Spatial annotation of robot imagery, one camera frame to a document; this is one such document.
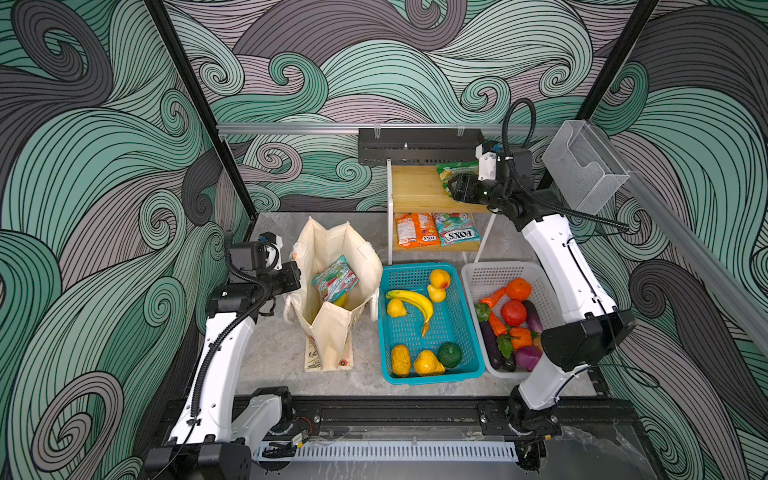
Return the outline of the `blue-red candy bag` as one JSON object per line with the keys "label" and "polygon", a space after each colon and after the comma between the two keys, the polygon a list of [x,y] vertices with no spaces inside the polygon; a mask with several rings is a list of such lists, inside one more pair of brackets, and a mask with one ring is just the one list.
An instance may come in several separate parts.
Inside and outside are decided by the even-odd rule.
{"label": "blue-red candy bag", "polygon": [[351,291],[358,282],[358,276],[351,269],[344,255],[338,257],[325,270],[316,274],[312,280],[320,299],[330,303],[343,293]]}

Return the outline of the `floral canvas tote bag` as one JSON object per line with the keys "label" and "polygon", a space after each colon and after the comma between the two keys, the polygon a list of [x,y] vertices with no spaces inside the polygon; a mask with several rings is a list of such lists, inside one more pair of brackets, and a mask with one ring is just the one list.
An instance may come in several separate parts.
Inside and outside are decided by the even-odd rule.
{"label": "floral canvas tote bag", "polygon": [[378,254],[349,223],[328,229],[309,219],[291,259],[300,269],[301,286],[285,298],[283,317],[299,325],[314,348],[305,368],[349,368],[351,328],[366,308],[377,316],[383,274]]}

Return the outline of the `yellow lemon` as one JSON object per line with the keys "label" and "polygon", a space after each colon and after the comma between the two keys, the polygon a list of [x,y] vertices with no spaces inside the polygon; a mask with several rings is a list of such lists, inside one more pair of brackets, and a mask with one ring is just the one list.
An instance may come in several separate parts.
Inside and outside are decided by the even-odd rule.
{"label": "yellow lemon", "polygon": [[447,298],[447,292],[445,289],[436,288],[433,285],[427,286],[428,296],[432,303],[442,303]]}

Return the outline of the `green-yellow candy bag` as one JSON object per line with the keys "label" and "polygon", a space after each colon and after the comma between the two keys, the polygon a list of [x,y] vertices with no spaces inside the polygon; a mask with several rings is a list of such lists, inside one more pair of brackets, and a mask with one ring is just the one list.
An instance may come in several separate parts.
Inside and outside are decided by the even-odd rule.
{"label": "green-yellow candy bag", "polygon": [[440,163],[436,167],[443,189],[448,195],[451,195],[450,182],[457,175],[474,174],[478,175],[479,162],[477,160],[470,162],[450,162]]}

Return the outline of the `yellow banana bunch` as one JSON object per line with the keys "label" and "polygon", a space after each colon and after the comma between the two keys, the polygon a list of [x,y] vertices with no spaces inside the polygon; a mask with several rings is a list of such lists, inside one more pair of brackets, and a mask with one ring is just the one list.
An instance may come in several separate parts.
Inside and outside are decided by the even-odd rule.
{"label": "yellow banana bunch", "polygon": [[341,296],[339,296],[337,299],[332,301],[332,304],[339,307],[344,307],[346,304],[347,298],[348,298],[348,293],[345,292]]}

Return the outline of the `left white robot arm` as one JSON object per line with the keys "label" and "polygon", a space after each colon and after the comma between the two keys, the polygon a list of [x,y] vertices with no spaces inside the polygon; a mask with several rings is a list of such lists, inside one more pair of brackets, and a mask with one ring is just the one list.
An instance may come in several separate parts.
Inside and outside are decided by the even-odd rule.
{"label": "left white robot arm", "polygon": [[205,346],[190,393],[168,439],[149,451],[151,479],[248,479],[254,452],[275,426],[289,421],[285,388],[258,394],[233,415],[237,380],[264,305],[301,286],[294,261],[217,288],[206,305]]}

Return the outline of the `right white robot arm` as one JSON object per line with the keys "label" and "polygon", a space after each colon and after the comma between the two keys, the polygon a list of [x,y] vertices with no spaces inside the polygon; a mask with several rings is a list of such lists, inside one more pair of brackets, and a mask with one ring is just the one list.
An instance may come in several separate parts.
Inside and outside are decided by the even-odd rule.
{"label": "right white robot arm", "polygon": [[535,440],[556,436],[555,408],[565,386],[616,350],[635,324],[602,288],[574,239],[569,220],[601,222],[618,232],[627,225],[563,206],[548,191],[531,191],[521,181],[451,179],[452,197],[480,204],[512,221],[533,247],[559,301],[563,325],[543,333],[543,354],[530,375],[510,395],[513,431]]}

